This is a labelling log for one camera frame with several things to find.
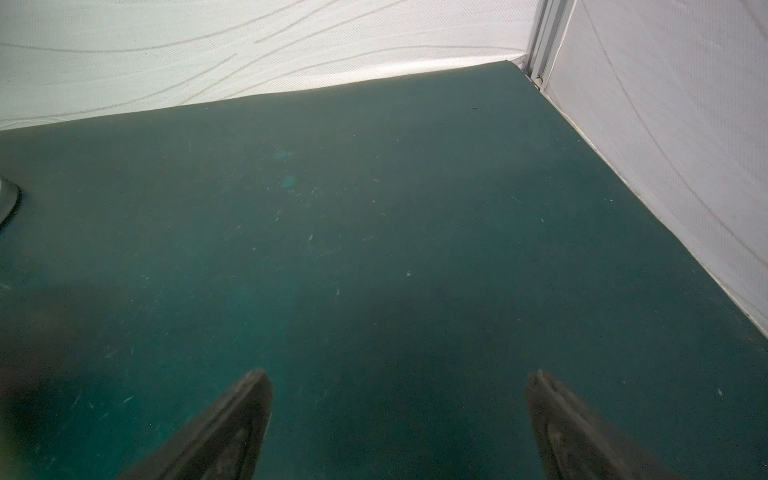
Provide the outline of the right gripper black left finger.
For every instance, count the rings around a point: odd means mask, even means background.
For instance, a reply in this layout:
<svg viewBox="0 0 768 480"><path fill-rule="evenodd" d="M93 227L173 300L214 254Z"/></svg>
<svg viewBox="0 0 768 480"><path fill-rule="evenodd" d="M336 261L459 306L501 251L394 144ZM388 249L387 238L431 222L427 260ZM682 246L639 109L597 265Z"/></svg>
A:
<svg viewBox="0 0 768 480"><path fill-rule="evenodd" d="M271 419L273 387L252 369L121 479L251 479Z"/></svg>

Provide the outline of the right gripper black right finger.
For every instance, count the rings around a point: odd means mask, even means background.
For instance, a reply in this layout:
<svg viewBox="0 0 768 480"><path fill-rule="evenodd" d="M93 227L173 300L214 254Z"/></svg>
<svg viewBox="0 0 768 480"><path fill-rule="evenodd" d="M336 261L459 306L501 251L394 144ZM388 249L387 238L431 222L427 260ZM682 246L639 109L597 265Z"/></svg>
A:
<svg viewBox="0 0 768 480"><path fill-rule="evenodd" d="M552 373L526 381L526 404L549 479L678 479Z"/></svg>

